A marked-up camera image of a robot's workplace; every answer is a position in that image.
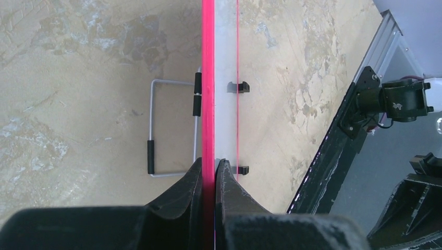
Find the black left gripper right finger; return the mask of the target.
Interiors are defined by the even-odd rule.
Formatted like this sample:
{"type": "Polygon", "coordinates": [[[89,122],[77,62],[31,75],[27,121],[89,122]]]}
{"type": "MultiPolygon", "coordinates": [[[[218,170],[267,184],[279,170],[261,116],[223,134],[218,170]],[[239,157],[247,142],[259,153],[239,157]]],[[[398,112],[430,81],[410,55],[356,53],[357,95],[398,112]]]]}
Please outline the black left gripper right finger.
{"type": "Polygon", "coordinates": [[[334,215],[273,214],[235,179],[230,162],[216,171],[216,249],[369,249],[361,230],[334,215]]]}

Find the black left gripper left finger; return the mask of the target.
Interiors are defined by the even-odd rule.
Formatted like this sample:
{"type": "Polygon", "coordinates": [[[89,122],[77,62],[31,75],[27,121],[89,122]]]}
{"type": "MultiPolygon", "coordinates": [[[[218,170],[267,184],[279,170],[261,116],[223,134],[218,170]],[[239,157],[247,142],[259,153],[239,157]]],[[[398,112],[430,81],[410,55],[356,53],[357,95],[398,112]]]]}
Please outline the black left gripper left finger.
{"type": "Polygon", "coordinates": [[[23,209],[1,228],[1,249],[201,249],[202,160],[143,206],[23,209]]]}

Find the pink framed whiteboard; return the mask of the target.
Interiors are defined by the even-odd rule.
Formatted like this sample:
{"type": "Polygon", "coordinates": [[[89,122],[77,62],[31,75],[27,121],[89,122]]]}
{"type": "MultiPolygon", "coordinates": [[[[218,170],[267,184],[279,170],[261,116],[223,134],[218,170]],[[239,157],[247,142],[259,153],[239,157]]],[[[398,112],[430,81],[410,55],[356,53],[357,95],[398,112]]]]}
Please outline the pink framed whiteboard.
{"type": "Polygon", "coordinates": [[[239,178],[239,1],[202,1],[204,249],[220,249],[217,182],[225,163],[239,178]]]}

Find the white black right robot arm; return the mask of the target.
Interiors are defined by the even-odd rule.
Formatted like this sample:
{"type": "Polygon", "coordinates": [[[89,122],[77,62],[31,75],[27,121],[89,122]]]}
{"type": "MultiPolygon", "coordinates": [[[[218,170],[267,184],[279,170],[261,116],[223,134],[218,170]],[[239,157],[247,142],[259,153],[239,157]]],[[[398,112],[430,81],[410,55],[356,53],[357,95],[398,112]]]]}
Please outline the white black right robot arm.
{"type": "Polygon", "coordinates": [[[356,104],[362,114],[385,113],[396,122],[411,122],[432,112],[441,112],[441,78],[401,79],[362,90],[356,104]]]}

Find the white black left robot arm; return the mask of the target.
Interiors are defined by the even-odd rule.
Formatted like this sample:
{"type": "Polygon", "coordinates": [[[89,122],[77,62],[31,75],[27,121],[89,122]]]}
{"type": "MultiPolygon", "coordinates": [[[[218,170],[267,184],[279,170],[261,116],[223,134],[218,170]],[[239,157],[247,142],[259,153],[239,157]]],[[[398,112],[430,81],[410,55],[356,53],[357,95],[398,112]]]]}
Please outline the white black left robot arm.
{"type": "Polygon", "coordinates": [[[439,159],[394,189],[378,222],[363,235],[336,215],[272,214],[234,179],[217,171],[215,229],[203,224],[202,160],[144,206],[24,209],[1,228],[1,249],[441,249],[439,159]]]}

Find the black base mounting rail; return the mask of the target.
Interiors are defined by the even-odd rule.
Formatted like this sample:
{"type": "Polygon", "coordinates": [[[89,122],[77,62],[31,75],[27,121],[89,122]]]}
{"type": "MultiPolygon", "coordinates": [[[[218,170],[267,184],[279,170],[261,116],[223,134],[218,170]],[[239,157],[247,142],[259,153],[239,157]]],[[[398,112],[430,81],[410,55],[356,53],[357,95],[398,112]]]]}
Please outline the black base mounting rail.
{"type": "Polygon", "coordinates": [[[298,191],[290,203],[289,214],[327,214],[346,175],[366,138],[363,125],[368,116],[357,106],[357,96],[378,87],[375,71],[366,66],[352,82],[315,154],[298,191]]]}

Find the aluminium frame rail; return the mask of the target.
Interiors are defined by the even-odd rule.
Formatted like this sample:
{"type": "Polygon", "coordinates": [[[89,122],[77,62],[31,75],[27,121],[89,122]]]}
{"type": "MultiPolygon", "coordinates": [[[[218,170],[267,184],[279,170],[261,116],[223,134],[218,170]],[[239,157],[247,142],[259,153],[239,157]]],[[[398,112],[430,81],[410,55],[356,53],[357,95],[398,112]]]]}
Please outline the aluminium frame rail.
{"type": "Polygon", "coordinates": [[[416,60],[401,28],[390,10],[381,13],[382,21],[353,78],[356,82],[366,66],[370,66],[381,83],[406,76],[424,78],[422,67],[416,60]]]}

